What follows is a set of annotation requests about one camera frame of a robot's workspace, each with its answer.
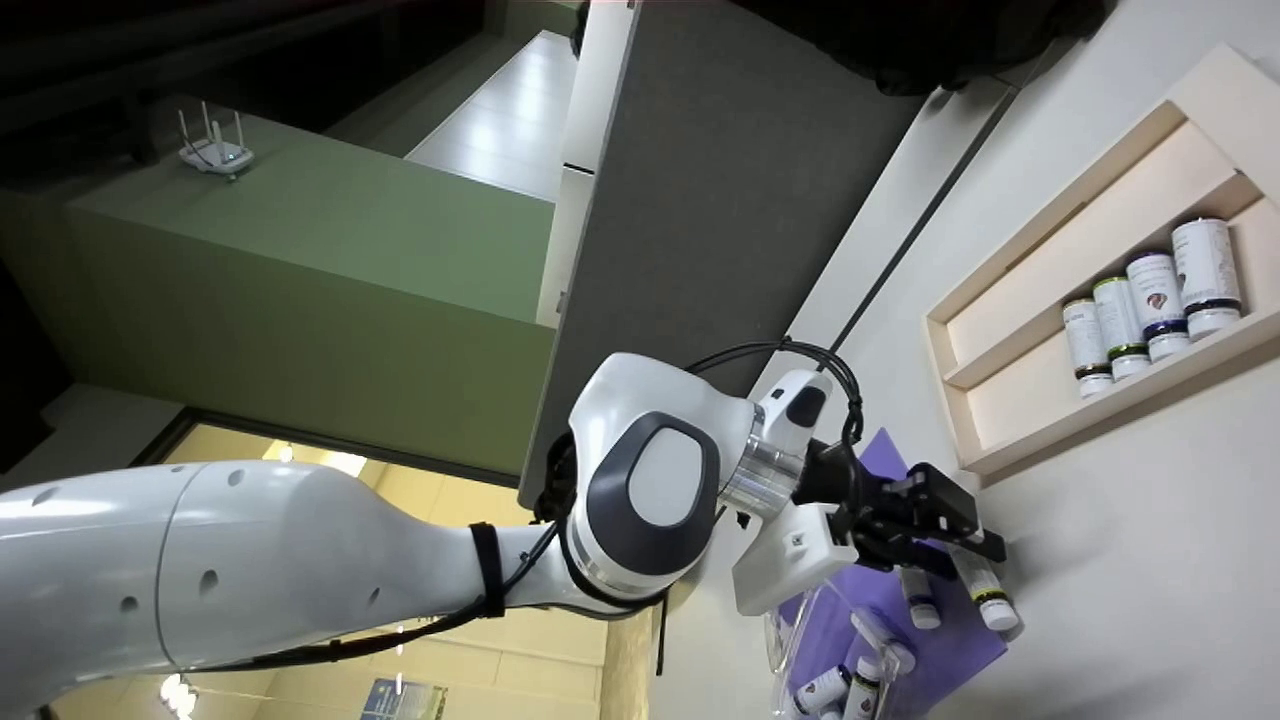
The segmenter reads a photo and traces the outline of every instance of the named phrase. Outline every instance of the black cable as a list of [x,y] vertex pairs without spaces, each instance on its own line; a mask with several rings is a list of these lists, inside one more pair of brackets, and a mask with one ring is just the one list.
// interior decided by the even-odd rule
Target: black cable
[[667,674],[667,615],[673,615],[673,588],[666,592],[666,604],[658,607],[658,659],[654,659],[654,676]]
[[505,592],[505,550],[496,539],[496,529],[492,523],[471,523],[471,544],[477,544],[482,581],[484,581],[482,615],[505,615],[509,611],[509,592]]
[[860,436],[864,436],[864,391],[860,391],[860,379],[856,379],[856,373],[844,366],[844,358],[830,358],[830,347],[819,347],[819,346],[806,346],[806,339],[782,338],[777,346],[735,346],[735,347],[699,358],[699,359],[692,359],[692,366],[683,366],[683,368],[705,376],[705,373],[713,373],[713,368],[721,368],[721,366],[749,359],[749,358],[765,358],[765,352],[808,358],[808,359],[818,359],[819,373],[832,373],[832,376],[838,376],[838,383],[844,389],[844,402],[850,402],[844,427],[839,427],[839,446],[856,450]]
[[931,224],[935,210],[943,210],[943,200],[952,197],[952,187],[959,183],[959,176],[970,172],[970,163],[977,162],[977,152],[990,144],[990,135],[998,132],[998,123],[1005,121],[1005,114],[1011,109],[1017,89],[1007,89],[1001,95],[1001,105],[993,109],[993,116],[983,121],[983,130],[970,142],[966,156],[956,162],[956,167],[947,172],[947,179],[931,192],[931,200],[926,204],[926,212],[917,216],[917,224],[907,230],[907,235],[897,245],[893,259],[880,268],[877,284],[868,289],[868,296],[856,303],[856,311],[850,315],[850,325],[838,334],[838,339],[830,346],[819,368],[832,366],[832,358],[839,352],[839,346],[850,339],[850,334],[868,315],[868,308],[877,303],[877,296],[883,291],[888,275],[905,265],[905,255],[917,250],[917,242],[926,235],[926,230]]

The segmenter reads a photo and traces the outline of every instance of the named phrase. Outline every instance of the cable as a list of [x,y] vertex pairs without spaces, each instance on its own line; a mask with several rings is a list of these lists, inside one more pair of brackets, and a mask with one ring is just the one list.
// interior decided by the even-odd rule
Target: cable
[[1005,121],[1005,114],[1011,109],[1022,89],[1007,89],[1001,95],[1001,105],[993,109],[993,116],[983,121],[983,130],[970,142],[966,156],[956,162],[956,167],[947,172],[947,179],[927,197],[926,212],[917,216],[917,224],[907,230],[907,235],[897,245],[893,259],[880,268],[877,284],[868,289],[868,296],[856,303],[856,311],[850,315],[850,325],[838,334],[838,339],[830,346],[819,368],[830,368],[839,352],[839,346],[850,339],[850,334],[868,315],[868,308],[877,303],[877,296],[883,291],[888,275],[905,265],[905,255],[917,250],[917,242],[926,235],[927,222],[935,216],[935,210],[943,210],[943,200],[952,197],[952,187],[959,183],[959,176],[970,172],[970,163],[977,162],[977,152],[990,144],[990,135],[998,132],[998,123]]
[[699,358],[699,359],[692,359],[683,368],[705,376],[705,373],[713,373],[721,366],[765,358],[765,352],[808,358],[808,359],[818,359],[819,373],[838,376],[838,383],[844,389],[844,402],[850,402],[839,446],[856,450],[860,436],[864,436],[864,391],[860,391],[856,373],[844,366],[844,358],[830,358],[832,347],[782,338],[777,346],[735,346],[735,347]]
[[658,607],[658,659],[654,659],[654,676],[667,674],[667,611],[673,611],[673,588],[666,592],[660,607]]

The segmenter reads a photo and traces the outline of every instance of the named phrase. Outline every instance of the white bottle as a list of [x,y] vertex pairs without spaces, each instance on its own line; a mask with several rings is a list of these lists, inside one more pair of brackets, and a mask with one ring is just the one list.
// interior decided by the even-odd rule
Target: white bottle
[[1065,329],[1074,347],[1076,391],[1102,398],[1114,389],[1114,366],[1095,303],[1089,296],[1065,303]]
[[1187,308],[1192,339],[1244,315],[1232,230],[1226,222],[1187,222],[1174,230],[1174,259]]
[[1025,633],[1025,615],[1011,607],[1011,597],[1005,592],[998,570],[990,559],[977,559],[966,550],[947,550],[959,583],[970,592],[970,600],[977,604],[977,611],[983,615],[990,633],[1011,640]]
[[874,656],[860,656],[852,663],[850,696],[844,696],[844,720],[874,720],[883,693],[883,668]]
[[806,718],[818,718],[818,713],[839,705],[839,696],[850,693],[850,685],[852,685],[852,674],[838,663],[838,668],[830,668],[830,674],[819,674],[818,681],[808,681],[808,685],[797,687],[797,709],[799,709]]
[[1143,325],[1148,358],[1160,366],[1183,352],[1192,339],[1187,339],[1187,315],[1177,289],[1174,255],[1143,253],[1127,259],[1126,275],[1137,303],[1137,319]]
[[1093,284],[1093,301],[1095,301],[1095,319],[1104,325],[1114,376],[1127,379],[1148,373],[1143,325],[1137,319],[1127,281],[1104,275],[1102,284]]
[[897,588],[905,592],[905,600],[907,600],[907,607],[913,607],[913,627],[917,627],[917,633],[935,633],[935,627],[943,627],[943,615],[939,615],[939,607],[935,607],[927,572],[926,572],[926,570],[897,565],[893,576],[897,576]]

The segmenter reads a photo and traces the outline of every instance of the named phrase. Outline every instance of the bottle cap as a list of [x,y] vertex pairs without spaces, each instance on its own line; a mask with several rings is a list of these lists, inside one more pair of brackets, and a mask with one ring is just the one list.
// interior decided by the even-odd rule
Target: bottle cap
[[883,643],[883,668],[897,676],[913,676],[917,674],[917,652],[907,643]]
[[1222,216],[1204,216],[1204,212],[1187,212],[1187,216],[1181,216],[1181,222],[1174,224],[1174,233],[1197,230],[1197,224],[1226,224],[1226,222],[1222,222]]
[[818,681],[797,687],[797,709],[819,713],[819,709],[838,705],[844,693],[850,693],[844,668],[830,668]]
[[1148,358],[1115,358],[1115,359],[1114,359],[1114,376],[1115,376],[1115,379],[1140,376],[1140,373],[1148,373],[1148,368],[1152,368]]
[[935,633],[935,627],[943,627],[943,615],[931,604],[913,604],[913,627]]
[[1110,284],[1126,284],[1126,275],[1122,274],[1102,275],[1093,289],[1110,289]]
[[880,685],[880,681],[883,681],[883,668],[880,668],[880,659],[860,656],[860,659],[852,663],[852,676],[864,681],[864,685]]
[[1007,600],[983,600],[981,615],[983,615],[990,633],[998,633],[1005,640],[1025,633],[1025,615]]
[[1093,291],[1065,296],[1065,308],[1093,303]]
[[1089,373],[1089,376],[1076,379],[1076,389],[1080,389],[1084,402],[1093,402],[1093,398],[1104,398],[1115,383],[1104,373]]
[[1148,339],[1148,358],[1160,366],[1160,359],[1183,352],[1187,346],[1192,346],[1192,339],[1187,339],[1183,334],[1165,334],[1165,338],[1152,338],[1152,339]]
[[1137,250],[1134,255],[1126,255],[1126,274],[1134,274],[1134,265],[1140,259],[1170,259],[1174,265],[1174,253],[1170,250]]

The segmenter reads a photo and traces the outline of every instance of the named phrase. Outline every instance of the wall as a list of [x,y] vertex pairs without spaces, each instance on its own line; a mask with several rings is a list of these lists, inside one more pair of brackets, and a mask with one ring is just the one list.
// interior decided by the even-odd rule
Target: wall
[[25,460],[0,474],[0,487],[129,470],[182,422],[182,412],[184,407],[172,402],[73,383],[39,407],[39,422],[51,433]]
[[[1122,0],[1093,45],[1036,81],[844,347],[868,391],[868,425],[893,427],[907,456],[952,470],[926,311],[1209,47],[1236,45],[1276,76],[1276,28],[1273,0]],[[830,339],[844,325],[983,114],[981,99],[920,114],[797,315],[797,338]],[[983,496],[993,523],[1011,538],[1030,633],[935,718],[1280,713],[1280,623],[1267,615],[1280,559],[1263,554],[1276,529],[1267,509],[1280,500],[1267,474],[1280,460],[1280,359],[1276,347],[1253,359],[1256,368]]]
[[777,339],[917,109],[730,0],[639,3],[519,500],[610,352]]
[[79,212],[147,224],[505,319],[534,319],[552,204],[244,116],[236,183],[176,162],[91,187]]
[[536,325],[122,216],[0,204],[0,253],[87,383],[477,474],[523,460],[552,346]]
[[527,42],[536,32],[575,32],[575,0],[509,0],[509,36]]
[[509,3],[514,0],[484,0],[484,32],[509,32]]
[[4,338],[4,358],[0,358],[0,474],[4,474],[47,436],[39,407],[73,383],[66,359],[51,352],[51,339],[36,325],[28,301],[19,296],[4,265],[0,265],[0,338]]

